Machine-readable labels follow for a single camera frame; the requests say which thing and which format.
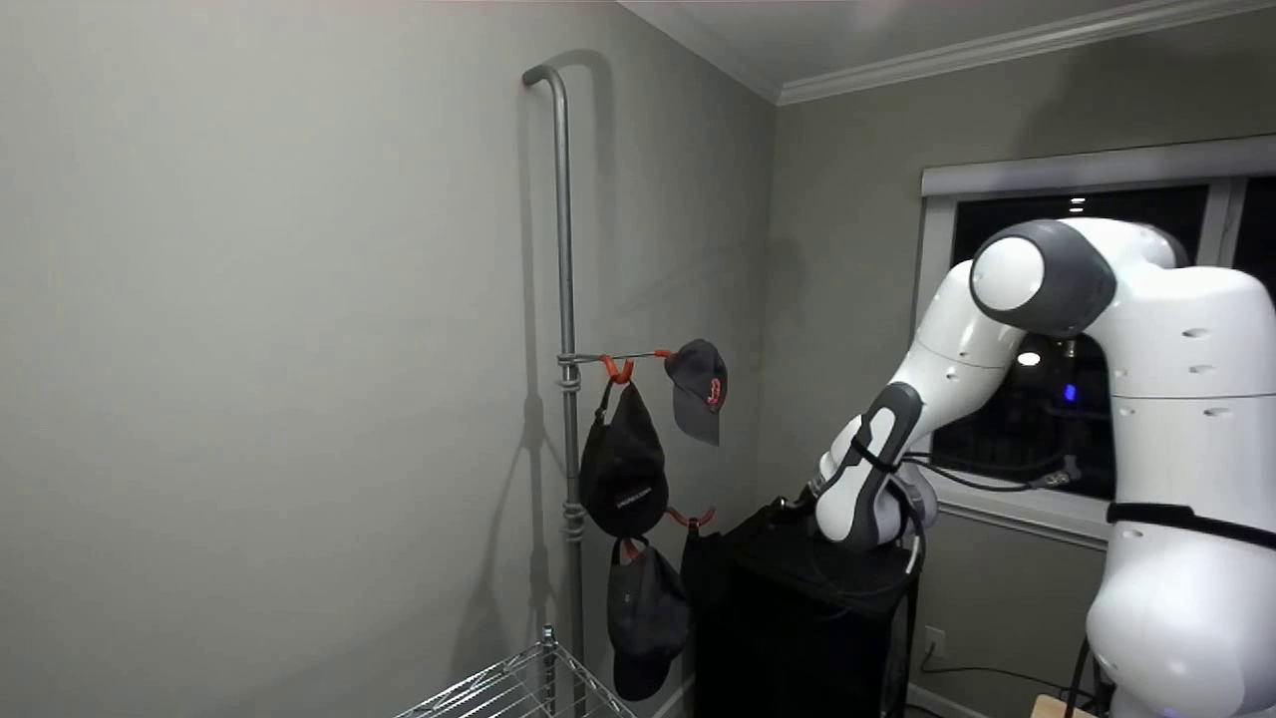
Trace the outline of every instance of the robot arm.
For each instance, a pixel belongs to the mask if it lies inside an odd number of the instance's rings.
[[[1088,644],[1118,718],[1276,706],[1276,312],[1224,266],[1171,266],[1155,227],[1041,221],[957,265],[917,339],[823,456],[818,525],[894,544],[896,460],[977,410],[1024,330],[1109,359],[1118,501]]]

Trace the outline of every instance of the ceiling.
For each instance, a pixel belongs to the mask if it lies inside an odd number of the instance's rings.
[[[804,105],[1276,0],[617,0],[758,97]]]

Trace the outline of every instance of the metal pole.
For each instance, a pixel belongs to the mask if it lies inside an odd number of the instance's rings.
[[[524,84],[551,84],[555,97],[555,195],[560,195],[560,354],[576,354],[576,237],[569,237],[569,106],[555,69],[524,71]],[[564,378],[564,469],[568,469],[568,582],[569,582],[569,654],[586,654],[586,549],[580,505],[580,364],[560,364]]]

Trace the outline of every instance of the metal rack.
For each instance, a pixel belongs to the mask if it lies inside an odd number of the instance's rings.
[[[580,364],[604,354],[576,350],[576,237],[569,237],[569,106],[568,84],[551,63],[524,71],[524,89],[548,84],[555,97],[555,199],[560,199],[560,388],[564,388],[564,479],[568,479],[568,610],[569,649],[551,630],[541,638],[431,699],[400,718],[634,718],[576,654],[586,645],[586,577],[580,501]]]
[[[400,718],[634,718],[569,649],[551,636]]]

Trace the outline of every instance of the gray wall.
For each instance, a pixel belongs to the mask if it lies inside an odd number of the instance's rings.
[[[921,203],[937,164],[1276,130],[1276,13],[786,106],[767,247],[767,481],[794,488],[888,378],[915,323]],[[1069,674],[1097,560],[945,520],[921,621],[951,662]],[[1024,681],[928,681],[1022,714]]]
[[[604,0],[0,3],[0,714],[390,714],[564,628],[551,57],[582,347],[717,339],[717,449],[638,382],[749,501],[758,97]]]

